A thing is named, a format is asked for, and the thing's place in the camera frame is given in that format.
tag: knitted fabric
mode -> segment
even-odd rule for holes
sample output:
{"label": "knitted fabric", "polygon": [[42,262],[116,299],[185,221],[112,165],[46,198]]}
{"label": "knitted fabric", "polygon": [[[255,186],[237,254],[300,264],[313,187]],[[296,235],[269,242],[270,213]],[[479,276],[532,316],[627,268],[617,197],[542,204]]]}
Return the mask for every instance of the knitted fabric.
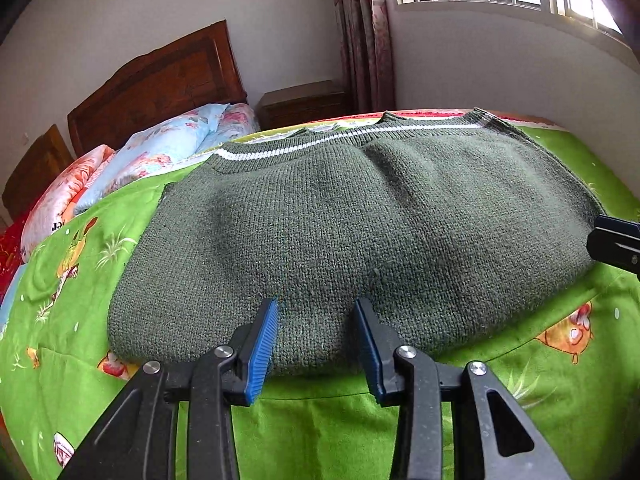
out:
{"label": "knitted fabric", "polygon": [[277,297],[273,373],[345,368],[365,296],[437,354],[588,270],[599,213],[555,156],[482,110],[227,143],[165,190],[111,300],[111,347],[194,360]]}

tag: wall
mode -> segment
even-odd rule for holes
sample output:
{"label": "wall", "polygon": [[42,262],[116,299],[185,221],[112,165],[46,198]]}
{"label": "wall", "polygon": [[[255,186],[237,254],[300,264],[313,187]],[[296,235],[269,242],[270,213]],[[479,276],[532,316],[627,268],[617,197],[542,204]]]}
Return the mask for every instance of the wall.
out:
{"label": "wall", "polygon": [[119,67],[222,19],[249,104],[340,79],[333,0],[32,0],[0,45],[0,187],[53,123],[70,147],[66,115]]}
{"label": "wall", "polygon": [[387,2],[398,108],[546,117],[570,129],[640,197],[638,72],[539,23],[469,10],[399,10]]}

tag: screw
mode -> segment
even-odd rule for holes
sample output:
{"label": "screw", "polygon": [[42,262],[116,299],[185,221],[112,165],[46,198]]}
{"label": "screw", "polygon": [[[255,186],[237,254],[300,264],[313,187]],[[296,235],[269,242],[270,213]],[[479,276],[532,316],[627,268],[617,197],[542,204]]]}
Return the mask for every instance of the screw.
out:
{"label": "screw", "polygon": [[414,347],[409,345],[399,346],[398,348],[396,348],[396,353],[400,357],[405,357],[407,359],[413,359],[418,355],[418,351]]}
{"label": "screw", "polygon": [[229,357],[233,352],[234,349],[229,345],[216,346],[216,349],[213,351],[216,357]]}
{"label": "screw", "polygon": [[158,361],[148,361],[143,366],[145,374],[153,375],[160,371],[160,363]]}
{"label": "screw", "polygon": [[484,375],[486,373],[486,364],[481,363],[480,361],[473,361],[469,364],[469,369],[471,373],[475,375]]}

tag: green bed sheet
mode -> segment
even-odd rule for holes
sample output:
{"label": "green bed sheet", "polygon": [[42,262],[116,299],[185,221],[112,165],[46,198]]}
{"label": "green bed sheet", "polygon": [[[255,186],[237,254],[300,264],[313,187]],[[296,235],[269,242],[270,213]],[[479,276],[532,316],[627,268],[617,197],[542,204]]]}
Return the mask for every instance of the green bed sheet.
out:
{"label": "green bed sheet", "polygon": [[[638,219],[638,200],[574,136],[522,129],[611,215]],[[57,478],[66,448],[80,444],[135,373],[109,352],[110,298],[164,186],[193,169],[125,186],[32,254],[0,341],[0,409],[33,480]],[[639,306],[634,275],[595,264],[527,319],[436,357],[488,362],[574,480],[608,478],[640,436]],[[177,474],[184,479],[185,406],[181,415]],[[362,376],[271,378],[252,407],[233,409],[242,480],[386,479],[397,416],[375,404]],[[445,406],[444,464],[453,478],[450,424]]]}

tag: window sill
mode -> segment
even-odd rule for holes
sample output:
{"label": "window sill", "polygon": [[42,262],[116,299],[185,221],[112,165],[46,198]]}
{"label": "window sill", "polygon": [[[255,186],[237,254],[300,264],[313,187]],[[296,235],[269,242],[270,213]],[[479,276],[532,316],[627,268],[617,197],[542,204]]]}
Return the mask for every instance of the window sill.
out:
{"label": "window sill", "polygon": [[539,23],[547,27],[555,28],[561,32],[571,34],[576,38],[591,43],[596,48],[607,52],[630,69],[640,74],[640,63],[636,59],[633,51],[621,41],[612,36],[590,27],[589,25],[559,14],[549,14],[532,7],[515,6],[502,4],[499,2],[482,2],[477,0],[435,0],[432,2],[411,2],[406,4],[395,4],[395,9],[401,12],[427,11],[437,12],[439,10],[470,10],[471,12],[485,12],[487,14],[499,14],[518,20]]}

